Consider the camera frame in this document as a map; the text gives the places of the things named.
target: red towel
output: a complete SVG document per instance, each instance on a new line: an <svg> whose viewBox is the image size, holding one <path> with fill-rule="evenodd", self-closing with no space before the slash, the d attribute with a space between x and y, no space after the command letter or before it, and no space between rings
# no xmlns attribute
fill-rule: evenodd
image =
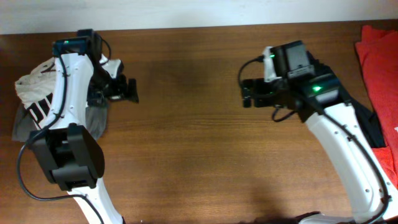
<svg viewBox="0 0 398 224"><path fill-rule="evenodd" d="M398 188L398 32L364 26L356 51L386 141L385 148L373 152Z"/></svg>

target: wood grain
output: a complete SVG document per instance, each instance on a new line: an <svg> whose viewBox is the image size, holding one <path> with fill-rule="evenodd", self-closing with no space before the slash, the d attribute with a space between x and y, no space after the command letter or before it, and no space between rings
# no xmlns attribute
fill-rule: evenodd
<svg viewBox="0 0 398 224"><path fill-rule="evenodd" d="M127 223L237 223L320 210L349 215L339 178L298 117L271 121L272 108L241 106L236 74L267 45L301 39L348 91L370 107L354 43L361 26L398 21L326 22L194 29L101 31L137 79L140 104L113 103L99 144L104 181ZM86 223L73 200L38 202L19 188L12 142L19 99L14 81L51 57L73 33L0 36L0 222ZM253 65L245 77L261 77ZM37 195L49 184L31 152L22 174Z"/></svg>

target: white plastic casing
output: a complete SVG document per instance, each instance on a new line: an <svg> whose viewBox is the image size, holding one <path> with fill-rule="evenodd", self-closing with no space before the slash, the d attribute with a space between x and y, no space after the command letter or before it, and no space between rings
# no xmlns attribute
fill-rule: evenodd
<svg viewBox="0 0 398 224"><path fill-rule="evenodd" d="M102 55L101 60L99 62L105 63L106 61L108 61L108 59L104 55ZM116 76L118 75L120 64L122 64L122 61L120 59L109 60L102 66L102 68L109 73L111 78L115 79Z"/></svg>
<svg viewBox="0 0 398 224"><path fill-rule="evenodd" d="M391 184L369 147L356 120L354 108L351 105L340 103L326 108L325 112L340 124L346 125L346 128L358 138L381 172L389 195L392 197L383 219L387 220L397 216L398 191ZM305 124L320 141L335 167L348 195L355 221L361 223L375 216L382 208L381 185L369 162L354 141L350 141L347 135L324 115L314 113Z"/></svg>
<svg viewBox="0 0 398 224"><path fill-rule="evenodd" d="M266 47L262 53L264 56L264 82L266 83L282 78L276 76L274 61L272 61L271 57L271 48Z"/></svg>
<svg viewBox="0 0 398 224"><path fill-rule="evenodd" d="M67 96L62 117L50 129L67 128L70 123L86 127L86 101L88 85L93 76L93 64L87 55L63 54L62 60L67 69ZM107 71L117 71L121 61L111 60L106 65ZM63 68L59 58L55 59L57 80L52 99L52 106L46 119L46 125L55 119L54 113L58 113L62 105L64 77ZM112 201L106 191L103 178L97 179L96 187L73 188L68 194L86 195L94 205L105 224L122 224L123 218L113 207ZM75 198L81 210L90 224L100 223L99 218L91 207L81 198Z"/></svg>

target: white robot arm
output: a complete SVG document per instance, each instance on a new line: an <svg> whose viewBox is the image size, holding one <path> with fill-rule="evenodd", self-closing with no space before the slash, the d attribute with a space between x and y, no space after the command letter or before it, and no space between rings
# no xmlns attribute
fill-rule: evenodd
<svg viewBox="0 0 398 224"><path fill-rule="evenodd" d="M264 78L241 81L243 68L264 62ZM353 217L326 217L321 213L299 216L293 223L398 222L398 191L384 173L358 124L352 98L329 69L309 61L301 41L266 47L263 55L239 71L243 105L275 106L274 121L298 113L301 121L326 150L348 195ZM274 119L279 108L293 110Z"/></svg>
<svg viewBox="0 0 398 224"><path fill-rule="evenodd" d="M104 155L86 130L85 108L87 104L104 105L107 99L138 103L138 96L135 80L127 83L122 74L123 63L102 55L103 41L93 30L79 30L77 37L54 43L57 79L50 112L45 127L32 132L22 147L17 173L22 189L34 199L73 197L90 224L122 224L124 218L104 185ZM40 198L28 191L19 170L26 147L33 150L49 182L69 195Z"/></svg>

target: black bracket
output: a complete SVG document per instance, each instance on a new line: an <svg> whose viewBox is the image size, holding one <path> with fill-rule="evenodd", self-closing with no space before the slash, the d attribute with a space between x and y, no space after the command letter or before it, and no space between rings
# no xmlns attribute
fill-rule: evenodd
<svg viewBox="0 0 398 224"><path fill-rule="evenodd" d="M61 190L74 187L96 187L104 175L105 160L102 149L82 125L47 130L30 149L36 156L47 180Z"/></svg>

